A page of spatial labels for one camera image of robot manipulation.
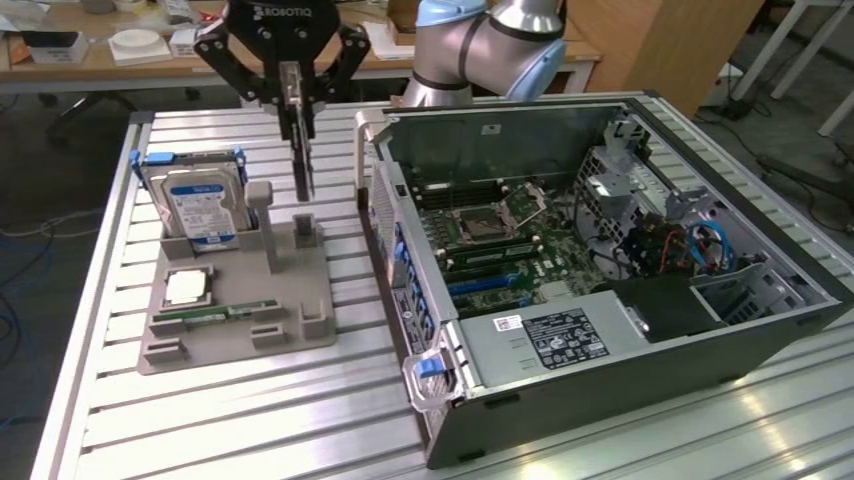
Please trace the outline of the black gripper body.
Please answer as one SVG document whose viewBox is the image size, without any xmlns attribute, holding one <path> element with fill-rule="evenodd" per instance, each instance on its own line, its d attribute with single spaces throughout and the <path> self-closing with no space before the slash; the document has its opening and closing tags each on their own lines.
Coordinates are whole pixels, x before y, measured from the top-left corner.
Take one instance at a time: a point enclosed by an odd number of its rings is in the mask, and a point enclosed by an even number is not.
<svg viewBox="0 0 854 480">
<path fill-rule="evenodd" d="M 228 1 L 222 14 L 228 33 L 260 60 L 256 98 L 281 97 L 278 64 L 296 62 L 308 92 L 314 84 L 314 59 L 340 26 L 332 1 Z"/>
</svg>

